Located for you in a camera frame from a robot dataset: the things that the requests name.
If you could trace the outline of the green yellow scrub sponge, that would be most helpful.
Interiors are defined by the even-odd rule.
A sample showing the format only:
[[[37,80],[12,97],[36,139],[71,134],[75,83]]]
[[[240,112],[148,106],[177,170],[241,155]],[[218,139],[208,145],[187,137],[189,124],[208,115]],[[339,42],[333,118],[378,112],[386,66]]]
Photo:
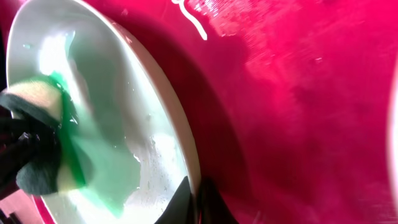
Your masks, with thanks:
[[[38,76],[5,88],[1,107],[1,193],[14,184],[43,196],[84,187],[79,149],[71,136],[77,116],[67,91],[52,77]]]

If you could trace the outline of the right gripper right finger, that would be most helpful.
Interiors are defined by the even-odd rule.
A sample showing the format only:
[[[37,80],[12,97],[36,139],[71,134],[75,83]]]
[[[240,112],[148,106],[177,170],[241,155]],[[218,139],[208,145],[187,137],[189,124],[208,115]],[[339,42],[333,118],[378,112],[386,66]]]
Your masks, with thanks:
[[[197,205],[201,224],[238,224],[216,185],[209,178],[201,182]]]

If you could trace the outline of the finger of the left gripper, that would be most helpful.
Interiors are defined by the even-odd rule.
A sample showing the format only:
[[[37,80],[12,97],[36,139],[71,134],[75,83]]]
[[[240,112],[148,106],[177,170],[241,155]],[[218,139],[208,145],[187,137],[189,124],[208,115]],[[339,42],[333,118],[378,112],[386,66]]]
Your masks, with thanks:
[[[62,150],[56,130],[34,118],[1,118],[1,198],[17,190],[58,192]]]

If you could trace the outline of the pale blue plate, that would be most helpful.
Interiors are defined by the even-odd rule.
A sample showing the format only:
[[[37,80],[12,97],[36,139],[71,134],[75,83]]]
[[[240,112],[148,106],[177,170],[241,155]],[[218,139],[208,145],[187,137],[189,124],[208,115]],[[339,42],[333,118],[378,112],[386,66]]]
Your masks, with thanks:
[[[83,1],[27,1],[7,45],[7,82],[52,76],[77,116],[87,184],[43,196],[55,223],[155,223],[184,177],[201,181],[190,125],[169,80],[126,29]]]

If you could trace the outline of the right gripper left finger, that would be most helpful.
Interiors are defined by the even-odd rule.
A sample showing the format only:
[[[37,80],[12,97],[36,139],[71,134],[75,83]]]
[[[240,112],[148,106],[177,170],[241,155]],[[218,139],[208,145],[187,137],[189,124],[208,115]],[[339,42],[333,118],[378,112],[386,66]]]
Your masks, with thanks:
[[[194,224],[193,197],[188,177],[184,177],[171,201],[155,224]]]

